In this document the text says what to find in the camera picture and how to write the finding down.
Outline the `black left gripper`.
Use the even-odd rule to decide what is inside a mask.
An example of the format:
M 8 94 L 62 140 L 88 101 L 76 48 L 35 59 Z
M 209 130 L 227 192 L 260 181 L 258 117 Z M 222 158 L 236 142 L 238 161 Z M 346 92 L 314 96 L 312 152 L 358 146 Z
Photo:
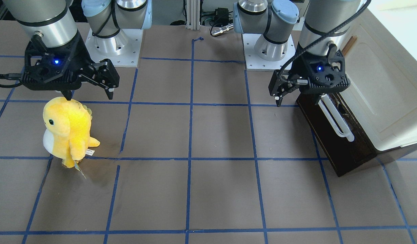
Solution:
M 328 47 L 326 55 L 304 52 L 294 60 L 290 69 L 290 80 L 282 80 L 286 72 L 273 71 L 269 94 L 275 97 L 277 107 L 281 106 L 284 96 L 298 88 L 301 93 L 314 94 L 314 105 L 318 105 L 322 98 L 327 97 L 326 93 L 339 93 L 350 87 L 342 52 L 336 44 Z

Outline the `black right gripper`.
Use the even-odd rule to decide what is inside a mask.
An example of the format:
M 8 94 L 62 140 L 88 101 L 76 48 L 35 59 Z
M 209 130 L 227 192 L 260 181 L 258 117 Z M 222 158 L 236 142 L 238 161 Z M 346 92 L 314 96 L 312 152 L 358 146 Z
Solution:
M 46 47 L 42 37 L 34 34 L 24 61 L 22 85 L 30 90 L 58 90 L 67 101 L 72 100 L 81 82 L 102 88 L 109 100 L 119 87 L 120 76 L 112 60 L 94 63 L 79 32 L 68 43 L 54 48 Z

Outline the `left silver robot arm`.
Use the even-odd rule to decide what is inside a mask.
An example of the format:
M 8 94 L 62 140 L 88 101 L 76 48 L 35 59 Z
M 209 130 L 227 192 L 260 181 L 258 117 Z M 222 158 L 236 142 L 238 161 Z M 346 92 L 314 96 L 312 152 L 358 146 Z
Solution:
M 272 71 L 268 90 L 280 106 L 299 90 L 320 108 L 329 94 L 350 86 L 341 43 L 350 23 L 369 5 L 360 0 L 239 0 L 232 12 L 242 34 L 248 70 Z

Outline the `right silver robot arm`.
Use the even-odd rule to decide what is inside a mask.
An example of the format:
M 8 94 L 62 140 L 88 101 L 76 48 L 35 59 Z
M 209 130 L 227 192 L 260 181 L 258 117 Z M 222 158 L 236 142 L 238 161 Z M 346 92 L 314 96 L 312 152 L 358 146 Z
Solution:
M 72 91 L 89 82 L 102 88 L 108 99 L 119 87 L 120 76 L 113 57 L 132 54 L 125 30 L 144 30 L 152 25 L 151 0 L 83 0 L 81 8 L 91 28 L 93 59 L 77 29 L 65 0 L 4 0 L 4 5 L 30 40 L 21 74 L 0 74 L 18 80 L 30 90 L 55 90 L 70 100 Z

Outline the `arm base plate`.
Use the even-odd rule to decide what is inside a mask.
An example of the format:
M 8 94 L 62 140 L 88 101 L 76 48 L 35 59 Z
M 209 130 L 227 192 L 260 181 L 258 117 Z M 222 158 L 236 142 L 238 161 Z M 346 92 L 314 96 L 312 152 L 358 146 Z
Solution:
M 94 62 L 109 59 L 115 67 L 138 66 L 144 30 L 121 29 L 109 39 L 94 37 L 90 29 L 85 46 Z
M 292 35 L 283 44 L 270 43 L 262 34 L 243 34 L 242 40 L 247 71 L 280 69 L 296 51 Z

